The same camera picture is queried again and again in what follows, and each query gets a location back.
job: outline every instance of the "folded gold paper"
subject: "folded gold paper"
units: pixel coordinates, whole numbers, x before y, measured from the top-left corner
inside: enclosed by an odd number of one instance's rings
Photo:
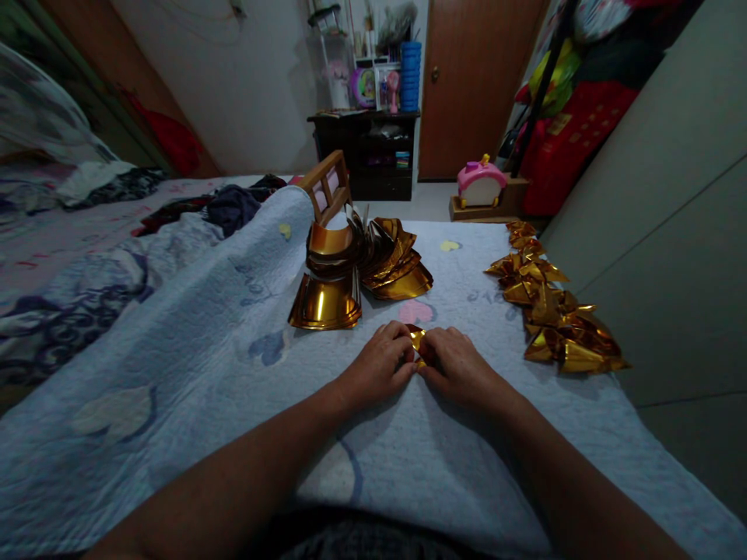
[[[426,330],[420,327],[417,327],[414,324],[410,324],[410,323],[407,323],[405,326],[410,331],[410,338],[412,339],[412,347],[415,349],[416,352],[418,352],[418,355],[419,355],[420,354],[420,341],[426,335]],[[426,364],[426,361],[421,356],[416,360],[416,364],[418,364],[418,367],[424,366]]]
[[[486,273],[498,277],[507,302],[524,307],[524,327],[531,336],[527,360],[555,360],[561,373],[603,373],[630,368],[609,329],[594,316],[594,305],[550,282],[568,282],[554,264],[542,258],[542,244],[526,222],[506,224],[517,253],[492,263]]]
[[[354,327],[361,317],[360,285],[378,299],[409,299],[433,287],[433,276],[412,249],[416,235],[398,219],[376,218],[364,225],[352,206],[348,225],[311,225],[306,264],[290,310],[294,327],[317,331]]]

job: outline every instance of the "black cabinet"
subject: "black cabinet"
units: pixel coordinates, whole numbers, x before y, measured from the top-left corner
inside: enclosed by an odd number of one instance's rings
[[[408,201],[412,197],[415,122],[419,116],[369,111],[340,118],[317,115],[307,120],[315,126],[319,161],[336,149],[345,154],[353,200]],[[399,134],[389,139],[372,134],[386,125],[398,127]],[[409,154],[407,167],[398,167],[402,152]]]

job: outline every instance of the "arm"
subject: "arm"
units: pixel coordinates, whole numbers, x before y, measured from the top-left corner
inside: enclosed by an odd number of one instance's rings
[[[85,558],[234,556],[290,496],[303,469],[345,420],[407,384],[416,371],[413,357],[407,327],[382,325],[339,378],[184,472]],[[406,363],[397,370],[402,359]]]
[[[459,404],[503,429],[540,502],[561,552],[572,558],[688,558],[499,376],[457,329],[432,329],[420,343],[436,367],[419,373]]]

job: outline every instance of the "hand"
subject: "hand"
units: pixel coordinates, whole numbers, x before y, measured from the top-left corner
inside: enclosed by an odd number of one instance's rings
[[[470,338],[454,327],[430,329],[420,341],[429,365],[418,373],[446,398],[482,414],[496,410],[519,393],[477,352]]]
[[[412,378],[415,349],[408,328],[397,321],[381,325],[358,357],[333,383],[342,399],[359,411],[399,392]]]

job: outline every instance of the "quilted blanket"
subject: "quilted blanket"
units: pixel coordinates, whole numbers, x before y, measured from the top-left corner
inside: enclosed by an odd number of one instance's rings
[[[378,326],[453,324],[589,460],[690,554],[747,555],[747,531],[643,427],[612,375],[525,362],[521,315],[482,270],[503,227],[406,222],[433,273],[418,299],[365,299],[352,330],[286,323],[312,220],[288,187],[187,266],[0,421],[0,556],[91,546],[213,450],[337,376]],[[506,557],[554,555],[509,450],[418,377],[355,418],[305,476],[296,504],[365,509]]]

